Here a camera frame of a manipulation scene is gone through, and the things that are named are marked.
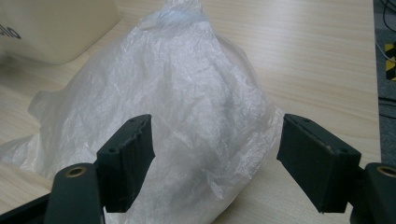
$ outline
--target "plastic bag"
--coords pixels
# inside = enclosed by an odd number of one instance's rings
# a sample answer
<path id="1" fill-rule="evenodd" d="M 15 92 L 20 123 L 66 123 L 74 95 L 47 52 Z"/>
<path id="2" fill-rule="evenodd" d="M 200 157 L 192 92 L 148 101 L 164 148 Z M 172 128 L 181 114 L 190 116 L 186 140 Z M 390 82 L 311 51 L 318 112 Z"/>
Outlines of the plastic bag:
<path id="1" fill-rule="evenodd" d="M 245 54 L 216 37 L 199 1 L 169 1 L 94 55 L 29 111 L 40 133 L 0 146 L 1 161 L 46 178 L 94 162 L 132 117 L 152 115 L 152 162 L 126 214 L 107 223 L 210 223 L 279 140 L 282 112 L 265 98 Z"/>

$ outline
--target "floor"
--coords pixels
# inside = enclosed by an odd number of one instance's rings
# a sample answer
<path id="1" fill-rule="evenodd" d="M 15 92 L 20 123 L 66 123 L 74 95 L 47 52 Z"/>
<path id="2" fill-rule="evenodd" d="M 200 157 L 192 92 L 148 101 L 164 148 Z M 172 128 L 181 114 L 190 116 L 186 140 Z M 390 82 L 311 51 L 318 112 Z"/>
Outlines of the floor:
<path id="1" fill-rule="evenodd" d="M 379 130 L 382 162 L 396 165 L 396 81 L 387 79 L 386 58 L 379 49 L 379 47 L 385 49 L 385 44 L 396 42 L 396 32 L 391 31 L 383 21 L 384 6 L 387 1 L 374 0 Z M 388 2 L 385 20 L 390 28 L 396 30 L 395 0 Z"/>

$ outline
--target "white plastic box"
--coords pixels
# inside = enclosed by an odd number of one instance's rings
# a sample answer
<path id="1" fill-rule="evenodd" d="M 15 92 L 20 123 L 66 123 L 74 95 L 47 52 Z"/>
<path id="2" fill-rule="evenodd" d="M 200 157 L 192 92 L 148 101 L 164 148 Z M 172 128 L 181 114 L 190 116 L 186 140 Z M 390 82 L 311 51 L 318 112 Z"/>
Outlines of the white plastic box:
<path id="1" fill-rule="evenodd" d="M 120 20 L 113 0 L 0 0 L 0 45 L 45 63 L 67 63 Z"/>

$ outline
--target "crumpled plastic bag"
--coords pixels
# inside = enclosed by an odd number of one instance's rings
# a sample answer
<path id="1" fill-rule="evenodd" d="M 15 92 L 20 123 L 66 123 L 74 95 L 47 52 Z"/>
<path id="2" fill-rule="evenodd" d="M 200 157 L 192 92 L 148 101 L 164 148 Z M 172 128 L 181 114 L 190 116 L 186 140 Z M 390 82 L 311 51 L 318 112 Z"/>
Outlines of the crumpled plastic bag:
<path id="1" fill-rule="evenodd" d="M 152 162 L 126 214 L 107 223 L 210 223 L 279 141 L 282 111 L 245 54 L 216 37 L 199 1 L 168 1 L 29 111 L 40 133 L 0 146 L 1 161 L 53 178 L 94 162 L 124 121 L 152 115 Z"/>

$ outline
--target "wooden table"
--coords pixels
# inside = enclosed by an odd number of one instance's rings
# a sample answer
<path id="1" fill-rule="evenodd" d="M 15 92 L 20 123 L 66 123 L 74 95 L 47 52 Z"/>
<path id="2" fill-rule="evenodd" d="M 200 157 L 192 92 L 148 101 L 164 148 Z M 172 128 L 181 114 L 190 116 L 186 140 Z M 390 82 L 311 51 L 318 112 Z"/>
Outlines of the wooden table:
<path id="1" fill-rule="evenodd" d="M 162 1 L 117 0 L 121 22 L 73 62 L 45 65 L 0 53 L 0 144 L 38 132 L 26 112 L 38 91 L 62 89 L 105 44 Z M 245 50 L 273 101 L 316 121 L 379 161 L 373 3 L 369 0 L 204 0 L 214 29 Z M 271 158 L 215 223 L 348 223 L 319 214 Z M 50 189 L 50 182 L 0 164 L 0 213 Z"/>

